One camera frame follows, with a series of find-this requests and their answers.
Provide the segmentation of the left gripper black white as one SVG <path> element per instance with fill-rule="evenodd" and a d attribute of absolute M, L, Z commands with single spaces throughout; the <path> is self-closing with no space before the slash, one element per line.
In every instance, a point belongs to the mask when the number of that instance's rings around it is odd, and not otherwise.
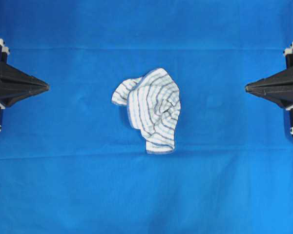
<path fill-rule="evenodd" d="M 42 94 L 49 90 L 49 84 L 8 65 L 6 62 L 9 54 L 9 48 L 5 46 L 4 40 L 0 39 L 0 79 L 20 84 L 37 85 L 44 88 L 23 92 L 16 92 L 16 90 L 0 90 L 0 131 L 5 108 L 13 106 L 18 101 Z"/>

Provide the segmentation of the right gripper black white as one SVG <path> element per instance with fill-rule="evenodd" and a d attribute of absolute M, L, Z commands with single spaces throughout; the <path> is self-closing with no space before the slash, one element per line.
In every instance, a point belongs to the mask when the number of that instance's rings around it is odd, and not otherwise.
<path fill-rule="evenodd" d="M 286 109 L 290 114 L 290 133 L 293 135 L 293 92 L 274 93 L 252 90 L 260 87 L 293 85 L 293 43 L 290 48 L 284 50 L 284 56 L 287 63 L 286 70 L 256 82 L 251 82 L 245 86 L 245 89 L 249 94 L 271 101 L 280 108 Z"/>

